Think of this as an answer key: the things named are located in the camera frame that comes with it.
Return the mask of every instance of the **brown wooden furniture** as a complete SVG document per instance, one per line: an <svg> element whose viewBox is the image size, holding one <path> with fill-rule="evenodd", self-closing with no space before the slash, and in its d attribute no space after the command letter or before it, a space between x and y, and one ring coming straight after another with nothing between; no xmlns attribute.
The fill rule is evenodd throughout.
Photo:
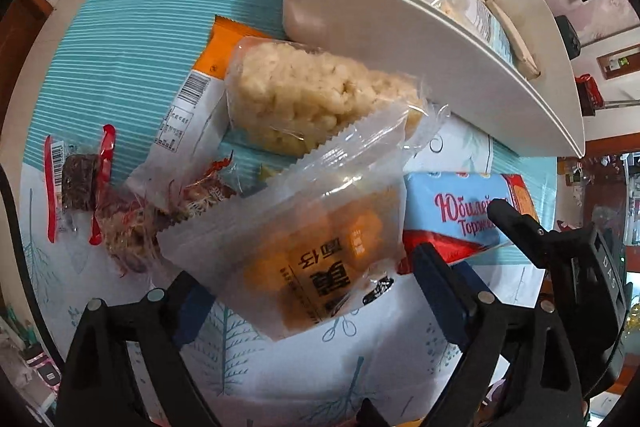
<svg viewBox="0 0 640 427"><path fill-rule="evenodd" d="M20 70L52 11L47 0L14 0L0 20L0 132Z"/></svg>

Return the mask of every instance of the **black cable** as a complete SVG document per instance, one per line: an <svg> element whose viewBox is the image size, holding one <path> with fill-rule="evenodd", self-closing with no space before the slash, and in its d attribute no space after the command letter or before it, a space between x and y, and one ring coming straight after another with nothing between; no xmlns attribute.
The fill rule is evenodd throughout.
<svg viewBox="0 0 640 427"><path fill-rule="evenodd" d="M36 294L33 291L33 285L31 285L31 278L29 277L29 269L27 268L27 260L24 257L24 249L22 248L22 238L20 237L20 224L18 223L18 214L15 210L14 194L7 179L2 165L0 165L0 193L2 194L2 201L4 202L4 208L6 210L6 218L9 223L9 233L11 234L11 242L14 245L15 264L18 266L18 273L20 274L20 281L22 282L22 288L24 294L27 297L27 304L33 315L35 326L38 329L40 338L44 347L47 349L49 356L56 363L60 371L63 370L65 361L62 359L56 343L53 341L49 328L42 317L40 306L36 299Z"/></svg>

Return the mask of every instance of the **floor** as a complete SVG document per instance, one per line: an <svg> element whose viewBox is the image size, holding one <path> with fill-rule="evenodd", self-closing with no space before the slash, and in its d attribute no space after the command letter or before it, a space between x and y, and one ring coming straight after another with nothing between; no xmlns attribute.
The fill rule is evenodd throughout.
<svg viewBox="0 0 640 427"><path fill-rule="evenodd" d="M49 2L54 7L54 11L40 31L24 63L0 137L0 164L9 178L15 201L20 197L22 154L40 87L58 44L84 0L49 0ZM15 265L4 205L0 207L0 286L5 302L14 306L18 318L32 321Z"/></svg>

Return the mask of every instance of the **table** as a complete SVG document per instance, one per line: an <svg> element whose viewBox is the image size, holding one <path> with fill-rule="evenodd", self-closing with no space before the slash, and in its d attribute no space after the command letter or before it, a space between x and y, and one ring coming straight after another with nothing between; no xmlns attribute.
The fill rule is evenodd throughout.
<svg viewBox="0 0 640 427"><path fill-rule="evenodd" d="M63 357L90 298L110 305L135 301L148 291L149 279L119 277L103 247L47 241L44 138L71 134L95 142L104 124L114 124L113 181L122 182L145 159L175 91L206 44L214 15L282 38L281 6L282 0L87 0L78 12L36 104L19 202L30 282ZM552 227L554 158L519 158L456 120L437 140L434 150L450 152L449 169L523 174L542 225ZM232 148L234 143L223 143L223 152ZM432 158L440 168L441 156ZM478 256L473 264L504 301L535 301L542 275L513 247ZM147 408L162 419L140 351L129 347ZM418 418L460 355L442 337L411 277L399 278L393 291L352 315L276 344L216 302L182 354L224 425L256 426L333 425L353 416L364 397L394 424ZM504 369L502 364L497 377Z"/></svg>

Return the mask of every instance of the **wall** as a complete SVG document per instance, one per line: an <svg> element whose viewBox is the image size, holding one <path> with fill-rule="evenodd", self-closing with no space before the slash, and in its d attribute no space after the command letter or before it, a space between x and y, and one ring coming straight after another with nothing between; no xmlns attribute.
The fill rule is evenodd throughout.
<svg viewBox="0 0 640 427"><path fill-rule="evenodd" d="M605 100L640 99L640 71L606 80L596 61L597 57L639 42L640 27L583 47L580 56L571 61L575 76L584 73L593 75ZM596 116L584 118L584 134L587 140L636 132L640 132L640 106L599 110L596 111Z"/></svg>

